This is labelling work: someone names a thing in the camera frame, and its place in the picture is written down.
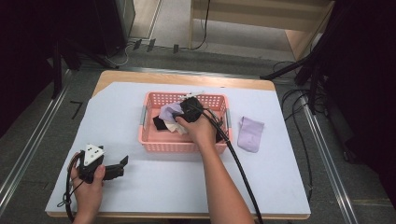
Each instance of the white tabletop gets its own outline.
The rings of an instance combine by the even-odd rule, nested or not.
[[[149,91],[205,91],[228,97],[233,147],[263,217],[308,218],[309,204],[275,91],[186,85],[114,82],[88,103],[46,212],[65,216],[57,207],[65,191],[66,167],[87,144],[105,147],[104,165],[126,155],[124,176],[106,181],[100,213],[130,217],[207,217],[204,170],[199,153],[147,153],[137,140],[145,95]],[[237,144],[239,120],[264,122],[260,150],[249,153]],[[230,151],[221,155],[252,214],[253,204]],[[73,200],[72,210],[76,210]]]

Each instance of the plastic basket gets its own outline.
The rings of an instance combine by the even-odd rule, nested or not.
[[[158,131],[152,119],[160,114],[163,105],[181,102],[180,96],[186,92],[148,92],[143,105],[139,125],[139,142],[148,152],[195,152],[196,146],[187,134],[169,131]],[[222,94],[202,94],[198,100],[208,105],[218,118],[223,120],[221,129],[232,139],[232,129],[228,101]],[[216,143],[216,150],[222,153],[227,147],[224,140]]]

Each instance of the forearm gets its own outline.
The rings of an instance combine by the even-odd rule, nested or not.
[[[253,223],[252,215],[214,146],[201,150],[211,222]]]
[[[77,213],[73,224],[92,224],[95,221],[95,218],[96,216]]]

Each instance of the fabric pouch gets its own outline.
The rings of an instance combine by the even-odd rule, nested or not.
[[[169,105],[163,105],[161,106],[161,111],[159,118],[169,121],[169,122],[176,122],[175,119],[173,118],[173,114],[183,114],[183,111],[181,110],[180,102],[172,103]]]
[[[262,130],[264,123],[242,117],[241,130],[238,136],[238,146],[248,152],[258,152],[260,149],[260,141],[262,139]]]

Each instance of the black wire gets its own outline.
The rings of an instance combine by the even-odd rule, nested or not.
[[[294,62],[292,62],[292,61],[283,61],[283,62],[276,63],[276,64],[273,65],[273,72],[276,71],[276,70],[275,70],[275,67],[276,67],[278,64],[280,64],[280,63],[294,63]]]
[[[293,116],[294,114],[297,114],[298,112],[300,112],[300,110],[302,110],[304,108],[305,105],[308,105],[308,103],[305,103],[303,105],[300,105],[294,112],[292,112],[290,115],[288,115],[285,118],[285,121],[287,121],[289,118],[291,118],[291,116]]]
[[[71,202],[72,202],[72,200],[70,199],[70,197],[71,197],[72,193],[73,193],[76,189],[74,189],[73,192],[69,194],[69,192],[70,192],[70,175],[71,175],[71,172],[72,172],[72,168],[73,168],[73,166],[74,166],[74,163],[76,163],[77,160],[78,160],[81,156],[82,156],[81,152],[78,153],[78,154],[76,155],[76,157],[73,158],[73,160],[70,161],[70,164],[69,164],[69,166],[68,166],[68,168],[67,168],[66,192],[64,193],[64,206],[65,206],[65,208],[66,208],[67,216],[69,217],[69,219],[70,219],[71,222],[73,222],[75,218],[74,218],[74,216],[73,216],[73,214],[72,214],[72,210],[71,210],[71,208],[70,208],[70,204],[71,204]]]
[[[283,113],[283,104],[285,104],[286,99],[291,96],[293,93],[297,92],[297,91],[309,91],[309,90],[302,90],[302,89],[298,89],[298,90],[291,90],[291,91],[287,91],[283,97],[282,97],[282,102],[280,104],[280,109]]]
[[[81,185],[82,185],[82,183],[84,183],[84,180],[81,180],[81,182],[79,182],[79,184],[76,186],[76,188],[75,188],[75,189],[73,189],[73,191],[70,193],[70,196],[72,196],[72,195],[73,195],[74,191],[76,191],[76,189],[78,189],[78,188],[79,188],[79,186],[81,186]]]
[[[297,104],[297,102],[298,102],[301,98],[303,98],[305,95],[307,95],[307,93],[304,93],[304,94],[300,95],[300,96],[294,101],[294,103],[293,103],[293,105],[292,105],[292,107],[291,107],[291,112],[292,112],[291,114],[292,114],[294,124],[295,124],[295,126],[296,126],[296,129],[297,129],[298,134],[300,135],[301,142],[302,142],[303,148],[304,148],[304,154],[305,154],[305,158],[306,158],[306,166],[307,166],[307,169],[308,169],[308,178],[309,178],[309,190],[308,190],[308,195],[307,195],[306,198],[307,198],[307,200],[308,200],[308,203],[310,203],[311,197],[312,197],[312,189],[313,189],[313,186],[314,186],[314,185],[313,185],[313,180],[312,180],[311,162],[310,162],[310,160],[309,160],[308,150],[307,150],[307,148],[306,148],[305,140],[304,140],[303,135],[302,135],[302,133],[301,133],[300,127],[299,127],[299,125],[298,125],[298,123],[297,123],[297,119],[296,119],[296,117],[295,117],[295,110],[294,110],[294,107],[295,107],[295,105]]]
[[[202,109],[200,109],[200,108],[198,108],[198,107],[196,107],[194,105],[189,105],[189,106],[191,106],[192,108],[194,108],[194,109],[198,110],[199,112],[201,112],[201,114],[203,114],[210,121],[210,123],[216,128],[216,130],[219,132],[221,137],[224,139],[225,143],[227,144],[228,149],[230,149],[231,154],[233,155],[233,159],[235,160],[236,165],[238,166],[238,169],[239,169],[239,172],[241,173],[242,179],[244,180],[245,186],[247,188],[248,195],[249,195],[251,201],[253,202],[254,209],[256,210],[256,215],[257,215],[257,218],[259,219],[259,223],[262,224],[263,223],[263,221],[262,221],[262,213],[260,212],[260,208],[257,205],[256,198],[254,197],[253,191],[251,190],[251,187],[250,187],[250,185],[248,183],[248,179],[247,179],[247,177],[245,175],[245,171],[244,171],[244,169],[242,167],[242,164],[239,161],[238,156],[236,155],[235,150],[233,149],[233,145],[231,144],[230,139],[228,138],[227,134],[221,129],[221,127],[216,123],[216,121],[214,119],[210,118],[204,112],[204,110],[202,110]]]
[[[200,48],[200,47],[205,43],[205,41],[206,41],[206,35],[207,35],[207,30],[206,30],[206,28],[207,28],[207,17],[209,16],[209,6],[210,6],[210,0],[207,1],[206,18],[205,18],[205,35],[204,35],[204,40],[202,41],[202,43],[201,43],[198,47],[193,48],[193,49],[191,49],[191,50],[196,50],[196,49]]]

